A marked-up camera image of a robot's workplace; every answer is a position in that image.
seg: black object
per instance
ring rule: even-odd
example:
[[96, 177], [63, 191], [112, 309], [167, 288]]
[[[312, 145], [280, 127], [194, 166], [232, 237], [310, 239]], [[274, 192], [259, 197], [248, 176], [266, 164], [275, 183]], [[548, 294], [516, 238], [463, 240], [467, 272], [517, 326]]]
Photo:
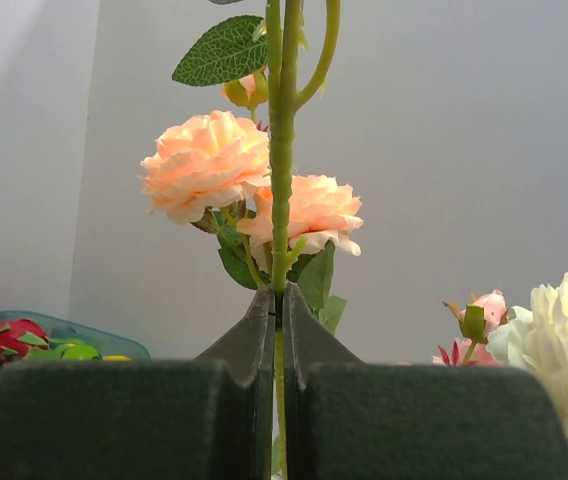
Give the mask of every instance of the black object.
[[[18, 362], [0, 375], [0, 479], [264, 479], [273, 293], [192, 361]], [[290, 285], [289, 478], [568, 479], [540, 385], [513, 370], [366, 365]]]

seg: green fruit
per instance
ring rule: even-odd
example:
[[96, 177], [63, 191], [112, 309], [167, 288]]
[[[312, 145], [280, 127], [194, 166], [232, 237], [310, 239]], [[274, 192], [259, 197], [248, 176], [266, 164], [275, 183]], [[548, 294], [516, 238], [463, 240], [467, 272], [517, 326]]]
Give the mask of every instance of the green fruit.
[[90, 345], [74, 345], [62, 353], [62, 360], [99, 360], [100, 352]]

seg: white wall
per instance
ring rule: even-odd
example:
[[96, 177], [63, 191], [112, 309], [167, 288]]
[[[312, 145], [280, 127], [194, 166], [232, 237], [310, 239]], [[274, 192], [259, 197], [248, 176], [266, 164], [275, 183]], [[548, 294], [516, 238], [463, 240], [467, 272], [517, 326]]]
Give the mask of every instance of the white wall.
[[0, 0], [0, 310], [67, 316], [95, 0]]
[[[227, 108], [172, 83], [199, 35], [263, 1], [103, 1], [71, 288], [72, 318], [163, 357], [199, 353], [244, 312], [216, 244], [148, 218], [139, 162], [169, 125]], [[306, 2], [319, 53], [323, 2]], [[355, 186], [360, 258], [338, 257], [339, 337], [369, 361], [428, 361], [457, 333], [442, 300], [513, 303], [568, 270], [568, 1], [343, 2], [328, 88], [298, 116], [300, 173]]]

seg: red apple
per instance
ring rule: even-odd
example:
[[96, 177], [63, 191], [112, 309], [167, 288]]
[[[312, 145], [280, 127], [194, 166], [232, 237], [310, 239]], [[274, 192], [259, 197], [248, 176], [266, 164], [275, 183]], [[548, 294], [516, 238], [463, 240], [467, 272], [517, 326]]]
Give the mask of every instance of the red apple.
[[48, 334], [30, 318], [0, 323], [0, 354], [6, 351], [25, 357], [31, 348], [48, 350]]

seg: teal basket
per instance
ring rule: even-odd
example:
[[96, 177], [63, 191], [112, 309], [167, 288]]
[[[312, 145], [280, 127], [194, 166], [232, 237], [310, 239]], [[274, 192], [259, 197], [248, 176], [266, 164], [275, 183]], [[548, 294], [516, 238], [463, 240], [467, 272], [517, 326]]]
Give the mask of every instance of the teal basket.
[[33, 320], [49, 334], [50, 338], [74, 338], [83, 340], [87, 344], [97, 348], [103, 356], [124, 355], [132, 360], [147, 360], [151, 358], [148, 350], [141, 344], [95, 328], [35, 312], [19, 310], [0, 312], [0, 323], [6, 320], [17, 320], [20, 318]]

